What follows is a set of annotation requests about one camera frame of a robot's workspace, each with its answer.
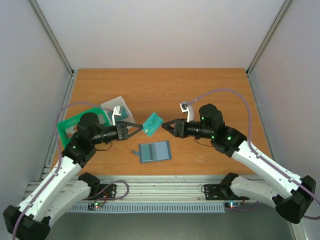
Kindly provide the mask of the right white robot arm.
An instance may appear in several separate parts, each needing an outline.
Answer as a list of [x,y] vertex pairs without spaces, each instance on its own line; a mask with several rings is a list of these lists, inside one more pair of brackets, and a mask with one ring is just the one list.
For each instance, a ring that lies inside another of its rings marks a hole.
[[316,181],[311,176],[301,177],[261,152],[244,134],[227,126],[221,111],[213,104],[199,109],[199,121],[194,120],[191,106],[184,102],[180,108],[187,113],[187,118],[165,122],[163,129],[176,138],[209,139],[216,151],[247,166],[267,183],[229,173],[220,182],[220,191],[225,198],[247,197],[264,203],[293,224],[298,224],[306,216],[315,199]]

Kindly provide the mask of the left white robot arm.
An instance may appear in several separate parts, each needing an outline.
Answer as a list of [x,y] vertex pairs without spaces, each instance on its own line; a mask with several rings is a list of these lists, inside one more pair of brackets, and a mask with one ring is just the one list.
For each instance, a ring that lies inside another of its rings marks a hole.
[[66,191],[61,190],[95,155],[96,145],[127,140],[142,130],[141,124],[120,121],[103,126],[97,114],[82,115],[52,171],[18,206],[9,205],[4,210],[12,239],[44,240],[53,224],[72,206],[87,198],[96,199],[101,193],[100,179],[88,172]]

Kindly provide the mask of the teal leather card holder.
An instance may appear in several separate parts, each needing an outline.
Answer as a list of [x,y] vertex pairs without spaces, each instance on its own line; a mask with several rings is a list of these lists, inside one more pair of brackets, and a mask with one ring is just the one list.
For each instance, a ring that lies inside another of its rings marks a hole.
[[139,157],[141,164],[172,159],[170,142],[168,140],[141,143],[138,145],[138,150],[132,150],[132,153]]

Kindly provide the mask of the teal VIP credit card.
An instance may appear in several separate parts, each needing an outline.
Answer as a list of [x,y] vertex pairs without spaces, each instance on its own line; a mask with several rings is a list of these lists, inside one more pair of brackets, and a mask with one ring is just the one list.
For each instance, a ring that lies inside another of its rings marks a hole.
[[153,112],[148,119],[143,123],[143,132],[148,136],[152,137],[153,134],[160,128],[164,120],[155,112]]

